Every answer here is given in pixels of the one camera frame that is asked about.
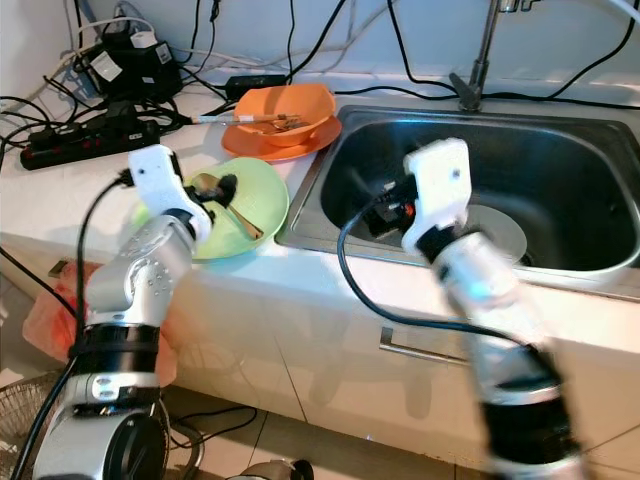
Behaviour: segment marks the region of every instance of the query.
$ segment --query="red plastic bag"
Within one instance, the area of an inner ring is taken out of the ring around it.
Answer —
[[[85,264],[85,285],[91,274],[99,267],[100,265],[95,263]],[[60,279],[54,287],[56,293],[69,302],[74,309],[77,308],[76,274],[76,264],[67,264],[60,272]],[[163,387],[175,380],[177,371],[177,356],[165,338],[164,330],[163,326],[160,329],[159,350],[156,358],[156,374]],[[47,292],[38,295],[29,316],[24,321],[23,337],[47,355],[66,362],[75,334],[75,319],[60,305],[60,302]]]

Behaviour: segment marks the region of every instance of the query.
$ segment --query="white countertop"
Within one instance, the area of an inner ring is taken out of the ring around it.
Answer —
[[[219,104],[208,91],[198,88],[180,94],[176,100],[185,114],[208,111]],[[347,104],[433,110],[457,106],[455,101],[427,103],[396,95],[338,99],[339,107]],[[614,119],[640,134],[637,112],[513,102],[487,102],[484,111]],[[178,154],[183,173],[189,175],[231,158],[220,146],[223,131],[220,126],[189,126],[163,137],[162,142]],[[286,181],[291,199],[313,158],[314,155],[309,155],[273,164]],[[2,243],[75,256],[78,228],[86,209],[96,194],[126,167],[127,155],[119,154],[29,172],[20,165],[17,152],[12,151],[5,158],[0,179]],[[105,262],[113,257],[124,241],[137,202],[135,189],[127,189],[110,193],[100,204],[87,236],[88,260]],[[449,312],[441,290],[424,269],[359,258],[351,259],[350,265],[363,289],[382,305],[399,307],[414,315]],[[283,247],[273,240],[255,252],[199,268],[225,276],[229,288],[234,281],[251,281],[259,282],[276,295],[302,294],[319,299],[332,296],[354,301],[336,255]],[[640,353],[640,303],[534,286],[526,286],[524,290],[557,338]]]

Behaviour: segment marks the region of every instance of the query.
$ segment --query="spoon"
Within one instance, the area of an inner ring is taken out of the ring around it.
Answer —
[[[206,192],[208,190],[215,189],[218,186],[218,182],[220,182],[220,179],[218,177],[214,177],[213,175],[209,175],[208,173],[200,173],[193,179],[191,183],[194,187],[196,187],[197,190]],[[260,230],[253,223],[247,220],[244,215],[238,212],[232,205],[229,205],[227,208],[236,216],[238,221],[242,224],[251,238],[257,240],[264,235],[264,232],[262,230]]]

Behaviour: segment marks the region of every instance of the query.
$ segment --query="orange plate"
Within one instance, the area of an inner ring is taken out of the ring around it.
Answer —
[[[228,127],[222,137],[222,148],[238,157],[255,157],[266,162],[292,160],[317,152],[333,142],[342,124],[336,117],[322,123],[309,139],[293,147],[276,147],[266,142],[262,135],[247,133],[238,127]]]

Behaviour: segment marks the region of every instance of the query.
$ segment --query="faucet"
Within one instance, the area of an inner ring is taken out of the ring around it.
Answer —
[[[456,73],[449,74],[449,79],[453,84],[453,88],[460,96],[460,109],[465,112],[478,112],[482,103],[482,90],[484,82],[487,79],[489,71],[489,50],[491,49],[491,41],[493,33],[496,29],[499,13],[517,12],[518,7],[523,12],[528,12],[534,2],[540,0],[491,0],[489,5],[489,13],[482,35],[482,44],[480,45],[480,54],[473,62],[471,70],[471,78],[467,85]]]

